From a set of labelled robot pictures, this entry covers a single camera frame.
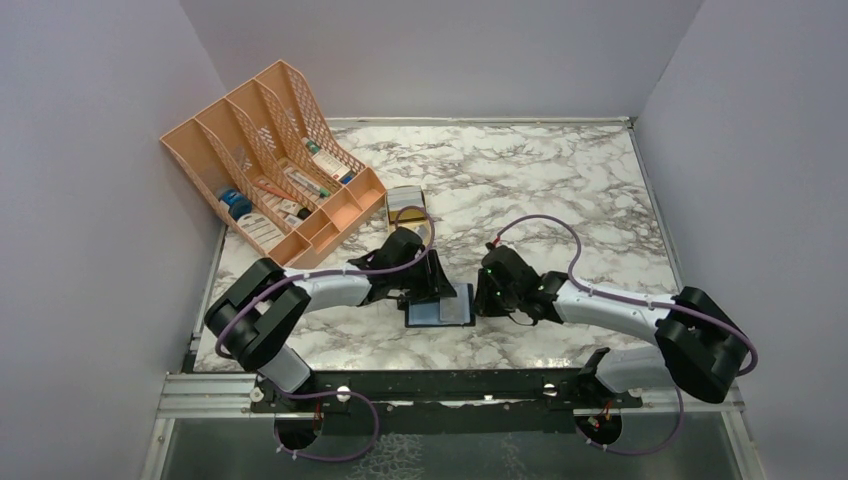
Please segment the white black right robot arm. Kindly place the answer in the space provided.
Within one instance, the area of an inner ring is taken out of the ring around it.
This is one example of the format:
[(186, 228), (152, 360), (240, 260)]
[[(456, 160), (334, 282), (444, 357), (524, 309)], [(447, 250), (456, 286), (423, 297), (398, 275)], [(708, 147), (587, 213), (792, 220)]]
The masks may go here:
[(639, 295), (580, 287), (567, 273), (537, 273), (513, 249), (488, 244), (478, 271), (475, 313), (527, 315), (532, 324), (582, 324), (644, 341), (641, 348), (596, 350), (581, 368), (574, 392), (600, 407), (637, 388), (677, 387), (706, 403), (725, 400), (743, 360), (747, 338), (702, 290)]

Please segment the black leather card holder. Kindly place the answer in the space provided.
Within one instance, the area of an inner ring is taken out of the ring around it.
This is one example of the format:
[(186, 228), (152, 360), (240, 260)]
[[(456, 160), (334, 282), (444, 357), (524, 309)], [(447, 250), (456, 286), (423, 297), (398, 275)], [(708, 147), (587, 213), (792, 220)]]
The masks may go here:
[(453, 284), (459, 298), (465, 299), (469, 305), (470, 320), (465, 325), (447, 325), (439, 321), (439, 303), (424, 303), (410, 306), (405, 311), (404, 325), (406, 328), (442, 328), (442, 327), (471, 327), (476, 324), (473, 313), (473, 285), (470, 283)]

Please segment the grey credit card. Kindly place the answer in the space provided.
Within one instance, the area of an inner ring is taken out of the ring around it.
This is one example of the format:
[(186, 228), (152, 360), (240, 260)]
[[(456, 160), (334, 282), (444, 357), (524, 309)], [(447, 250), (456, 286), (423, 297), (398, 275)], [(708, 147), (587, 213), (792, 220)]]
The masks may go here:
[(469, 305), (459, 297), (443, 298), (439, 303), (439, 321), (447, 325), (465, 325), (470, 320)]

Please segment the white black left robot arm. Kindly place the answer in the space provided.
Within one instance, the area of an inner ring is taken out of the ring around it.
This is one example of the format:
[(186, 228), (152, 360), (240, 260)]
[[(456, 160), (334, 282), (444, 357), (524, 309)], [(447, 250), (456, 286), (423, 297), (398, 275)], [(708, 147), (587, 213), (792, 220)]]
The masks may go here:
[(276, 386), (285, 407), (298, 411), (313, 401), (312, 370), (287, 341), (302, 316), (333, 307), (361, 307), (394, 291), (406, 306), (455, 298), (435, 249), (400, 227), (381, 247), (326, 270), (284, 268), (270, 258), (255, 261), (209, 307), (204, 326), (216, 351)]

